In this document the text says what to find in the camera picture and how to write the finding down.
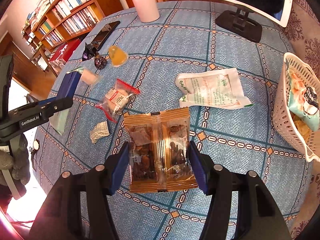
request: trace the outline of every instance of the brown snack package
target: brown snack package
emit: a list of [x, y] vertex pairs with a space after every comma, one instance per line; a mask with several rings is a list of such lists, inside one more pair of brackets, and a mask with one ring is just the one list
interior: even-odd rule
[[296, 126], [298, 132], [301, 134], [301, 136], [303, 137], [304, 141], [306, 143], [308, 143], [309, 141], [309, 137], [311, 134], [311, 129], [306, 125], [305, 122], [303, 122], [303, 120], [300, 119], [300, 117], [298, 117], [297, 115], [294, 115], [293, 117], [293, 123]]
[[179, 108], [124, 116], [131, 138], [130, 191], [149, 193], [198, 187], [188, 159], [190, 114]]

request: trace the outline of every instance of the snack bag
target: snack bag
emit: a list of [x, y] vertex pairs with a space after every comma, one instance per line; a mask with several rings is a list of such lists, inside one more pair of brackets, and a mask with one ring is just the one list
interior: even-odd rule
[[115, 86], [101, 98], [95, 107], [101, 109], [109, 120], [116, 122], [124, 106], [134, 95], [138, 94], [140, 94], [139, 89], [117, 78]]
[[185, 94], [180, 98], [180, 107], [211, 106], [224, 109], [239, 109], [252, 106], [243, 94], [236, 68], [211, 70], [202, 73], [181, 73], [176, 85]]
[[296, 126], [298, 132], [303, 137], [304, 141], [308, 143], [309, 137], [311, 135], [311, 129], [297, 115], [295, 114], [293, 115], [294, 117], [292, 119], [293, 119], [294, 125]]
[[125, 116], [124, 126], [131, 138], [131, 192], [197, 187], [188, 163], [190, 114], [187, 107]]
[[70, 72], [79, 72], [81, 74], [80, 80], [83, 81], [84, 83], [86, 83], [88, 86], [90, 86], [91, 89], [93, 89], [94, 86], [97, 83], [99, 83], [102, 79], [102, 76], [99, 76], [99, 75], [93, 73], [92, 71], [90, 71], [89, 69], [87, 69], [85, 67], [75, 68], [71, 71], [68, 71], [67, 74], [69, 74]]
[[290, 79], [288, 108], [312, 130], [319, 129], [319, 103], [314, 87], [306, 87], [286, 61]]

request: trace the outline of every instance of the red and white candy wrapper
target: red and white candy wrapper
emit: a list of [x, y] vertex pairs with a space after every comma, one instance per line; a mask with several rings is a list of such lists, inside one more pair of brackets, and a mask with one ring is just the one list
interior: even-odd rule
[[110, 121], [117, 122], [124, 106], [138, 94], [140, 94], [139, 89], [117, 78], [114, 87], [101, 98], [95, 107], [101, 109]]

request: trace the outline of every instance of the table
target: table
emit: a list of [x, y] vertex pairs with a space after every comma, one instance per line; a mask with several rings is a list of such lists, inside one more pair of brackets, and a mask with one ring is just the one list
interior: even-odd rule
[[[312, 164], [306, 163], [275, 130], [272, 123], [277, 82], [283, 54], [293, 51], [280, 28], [257, 14], [250, 17], [263, 25], [260, 43], [255, 44], [215, 25], [224, 10], [235, 8], [202, 1], [171, 1], [158, 4], [161, 17], [152, 23], [140, 22], [134, 8], [113, 14], [97, 24], [58, 76], [50, 97], [56, 95], [64, 74], [84, 66], [102, 75], [103, 81], [92, 90], [79, 83], [74, 105], [69, 111], [62, 136], [49, 124], [38, 128], [36, 138], [41, 149], [35, 157], [35, 173], [41, 187], [49, 192], [63, 171], [81, 173], [116, 154], [129, 139], [121, 117], [108, 122], [110, 136], [92, 144], [89, 132], [105, 121], [94, 105], [120, 78], [141, 94], [125, 112], [150, 113], [179, 107], [180, 90], [174, 80], [178, 73], [196, 73], [237, 67], [245, 96], [254, 104], [239, 110], [193, 106], [190, 108], [190, 138], [202, 153], [233, 172], [255, 170], [276, 200], [290, 225], [300, 210], [307, 192]], [[120, 46], [129, 54], [128, 61], [113, 68], [110, 60], [97, 71], [93, 60], [81, 62], [84, 44], [90, 43], [100, 29], [120, 21], [100, 53]], [[128, 170], [117, 193], [108, 197], [110, 210], [120, 239], [198, 239], [211, 197], [199, 189], [156, 194], [129, 192]], [[85, 195], [82, 215], [88, 223]], [[233, 195], [228, 237], [235, 232], [237, 194]]]

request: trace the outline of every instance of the white plastic bag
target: white plastic bag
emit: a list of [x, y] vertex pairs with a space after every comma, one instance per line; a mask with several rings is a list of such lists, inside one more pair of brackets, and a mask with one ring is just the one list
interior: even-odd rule
[[252, 106], [243, 94], [236, 68], [211, 70], [202, 73], [181, 73], [176, 85], [185, 94], [180, 98], [180, 107], [210, 106], [224, 109], [239, 109]]

